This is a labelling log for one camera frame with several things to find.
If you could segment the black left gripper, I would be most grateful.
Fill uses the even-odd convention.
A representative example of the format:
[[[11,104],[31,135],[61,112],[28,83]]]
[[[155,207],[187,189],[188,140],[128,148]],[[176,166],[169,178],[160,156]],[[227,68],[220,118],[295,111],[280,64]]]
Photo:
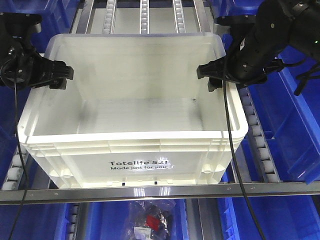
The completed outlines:
[[[37,52],[30,40],[21,37],[0,38],[0,85],[2,87],[49,86],[50,89],[65,90],[67,79],[74,79],[74,69],[67,66],[64,61],[55,60],[52,65]]]

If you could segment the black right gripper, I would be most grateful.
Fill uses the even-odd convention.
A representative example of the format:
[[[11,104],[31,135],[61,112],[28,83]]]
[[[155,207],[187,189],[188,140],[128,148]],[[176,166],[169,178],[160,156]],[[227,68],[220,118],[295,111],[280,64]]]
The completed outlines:
[[[232,24],[233,41],[225,56],[225,74],[225,58],[221,57],[199,65],[197,78],[209,78],[209,92],[223,88],[224,77],[242,87],[265,83],[268,74],[278,67],[272,61],[289,44],[290,31],[290,23]]]

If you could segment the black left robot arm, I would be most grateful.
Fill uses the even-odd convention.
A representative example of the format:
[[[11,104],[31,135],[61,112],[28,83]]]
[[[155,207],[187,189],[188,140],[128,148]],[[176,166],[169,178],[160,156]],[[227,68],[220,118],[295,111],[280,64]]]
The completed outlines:
[[[41,31],[42,16],[30,13],[0,13],[0,85],[11,89],[64,90],[74,70],[64,61],[41,56],[31,43]]]

